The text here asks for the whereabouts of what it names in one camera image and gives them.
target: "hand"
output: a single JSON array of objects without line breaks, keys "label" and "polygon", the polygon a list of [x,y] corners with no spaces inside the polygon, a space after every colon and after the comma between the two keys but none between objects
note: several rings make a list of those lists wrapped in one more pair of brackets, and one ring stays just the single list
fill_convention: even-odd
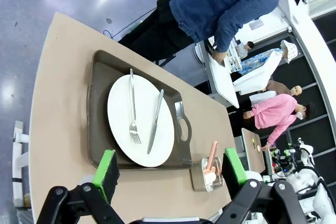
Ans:
[{"label": "hand", "polygon": [[252,115],[251,115],[251,112],[250,111],[247,111],[247,112],[245,112],[244,114],[243,114],[243,118],[244,119],[250,119],[252,117]]},{"label": "hand", "polygon": [[224,58],[227,56],[227,52],[216,52],[216,51],[214,51],[211,56],[218,63],[222,63]]},{"label": "hand", "polygon": [[268,150],[269,149],[269,146],[268,146],[268,144],[266,144],[263,148],[261,148],[261,150],[264,152],[264,151],[266,151],[266,150]]}]

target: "plate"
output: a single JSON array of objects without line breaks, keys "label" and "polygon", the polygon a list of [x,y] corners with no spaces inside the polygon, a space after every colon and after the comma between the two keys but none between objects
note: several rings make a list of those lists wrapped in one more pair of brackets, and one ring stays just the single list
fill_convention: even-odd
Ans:
[{"label": "plate", "polygon": [[136,126],[141,144],[132,141],[129,131],[132,122],[130,75],[119,78],[108,97],[107,115],[117,144],[132,161],[145,167],[162,165],[169,158],[174,145],[173,119],[163,98],[153,147],[147,154],[159,95],[159,90],[150,81],[134,75]]}]

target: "brown shirt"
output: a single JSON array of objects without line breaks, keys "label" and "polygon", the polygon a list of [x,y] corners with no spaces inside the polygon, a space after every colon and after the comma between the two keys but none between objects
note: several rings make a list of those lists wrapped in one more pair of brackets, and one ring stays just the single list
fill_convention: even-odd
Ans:
[{"label": "brown shirt", "polygon": [[272,90],[277,92],[278,94],[291,95],[290,90],[284,84],[277,81],[269,80],[266,86],[266,90]]}]

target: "pink shirt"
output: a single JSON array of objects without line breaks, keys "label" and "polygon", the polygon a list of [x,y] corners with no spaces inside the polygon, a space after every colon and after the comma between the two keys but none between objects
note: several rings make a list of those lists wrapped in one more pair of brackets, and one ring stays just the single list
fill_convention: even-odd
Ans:
[{"label": "pink shirt", "polygon": [[298,102],[288,94],[280,94],[267,99],[252,108],[252,116],[255,117],[257,129],[276,126],[268,137],[268,144],[273,145],[276,139],[296,120],[292,115]]}]

